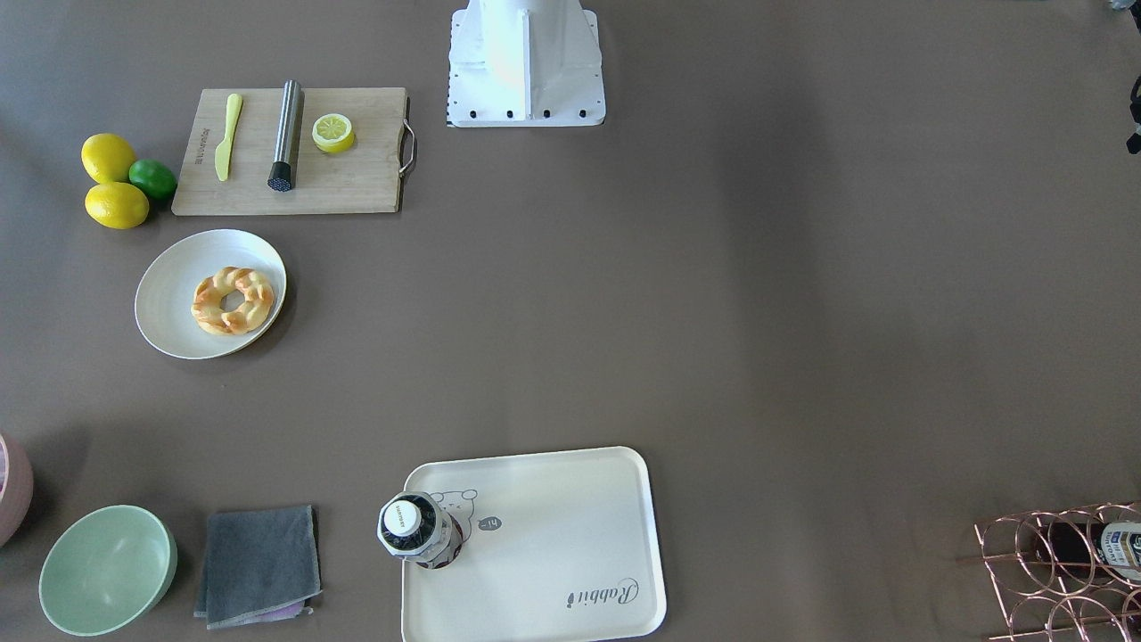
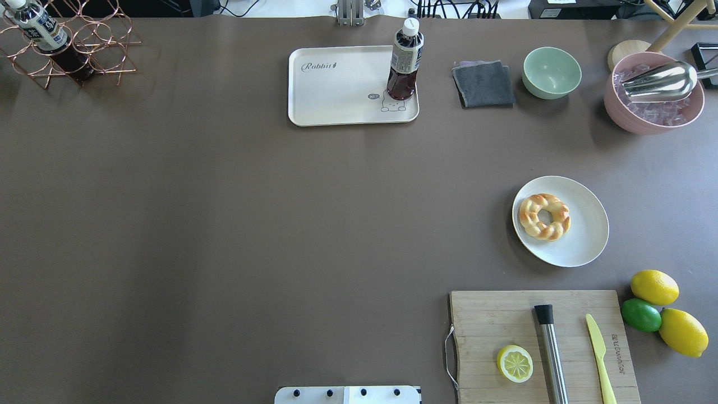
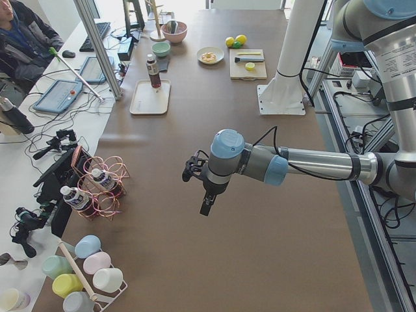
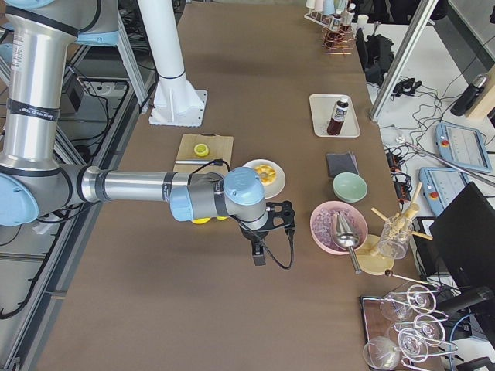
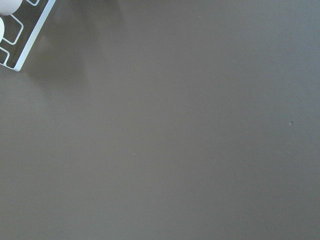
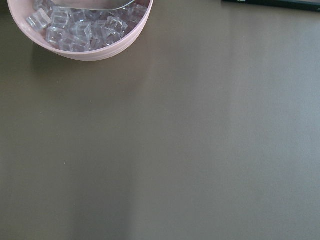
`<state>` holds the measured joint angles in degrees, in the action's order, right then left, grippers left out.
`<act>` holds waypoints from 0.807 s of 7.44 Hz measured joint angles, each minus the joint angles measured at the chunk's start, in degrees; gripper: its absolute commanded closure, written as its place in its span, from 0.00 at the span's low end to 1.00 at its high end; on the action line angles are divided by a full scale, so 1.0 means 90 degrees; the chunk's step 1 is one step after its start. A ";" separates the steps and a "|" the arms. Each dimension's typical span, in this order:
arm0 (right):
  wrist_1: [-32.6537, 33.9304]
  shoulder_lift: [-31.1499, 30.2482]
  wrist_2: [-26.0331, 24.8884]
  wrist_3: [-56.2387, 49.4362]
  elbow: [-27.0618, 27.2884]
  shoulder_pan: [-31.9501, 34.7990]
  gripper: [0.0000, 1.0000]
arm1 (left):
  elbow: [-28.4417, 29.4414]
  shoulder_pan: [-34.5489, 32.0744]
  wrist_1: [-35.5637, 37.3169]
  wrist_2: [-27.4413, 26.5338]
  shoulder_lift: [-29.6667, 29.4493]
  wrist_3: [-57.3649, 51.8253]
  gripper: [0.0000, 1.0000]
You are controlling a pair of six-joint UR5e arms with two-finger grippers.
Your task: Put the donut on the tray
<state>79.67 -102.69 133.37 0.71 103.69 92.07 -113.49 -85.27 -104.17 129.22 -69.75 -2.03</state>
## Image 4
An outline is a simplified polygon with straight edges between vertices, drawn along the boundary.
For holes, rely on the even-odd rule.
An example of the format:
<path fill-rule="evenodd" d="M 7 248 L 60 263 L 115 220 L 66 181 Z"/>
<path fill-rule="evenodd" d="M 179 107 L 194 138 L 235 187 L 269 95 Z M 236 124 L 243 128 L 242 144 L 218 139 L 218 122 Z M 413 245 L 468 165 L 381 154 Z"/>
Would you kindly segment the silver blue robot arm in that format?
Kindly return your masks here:
<path fill-rule="evenodd" d="M 113 200 L 168 202 L 178 221 L 235 219 L 265 262 L 268 207 L 258 174 L 119 172 L 60 165 L 54 158 L 67 48 L 118 42 L 115 1 L 10 1 L 14 28 L 5 137 L 1 153 L 1 223 L 18 226 L 76 203 Z"/>

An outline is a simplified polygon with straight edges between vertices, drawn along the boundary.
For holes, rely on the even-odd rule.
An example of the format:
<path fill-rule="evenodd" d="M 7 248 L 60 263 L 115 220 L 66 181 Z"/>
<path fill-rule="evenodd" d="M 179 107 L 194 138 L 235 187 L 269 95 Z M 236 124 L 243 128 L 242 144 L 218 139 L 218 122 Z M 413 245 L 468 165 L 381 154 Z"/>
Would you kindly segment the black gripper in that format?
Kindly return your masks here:
<path fill-rule="evenodd" d="M 251 241 L 251 252 L 256 267 L 265 265 L 265 237 L 269 234 L 265 230 L 250 230 L 240 226 L 242 235 Z"/>

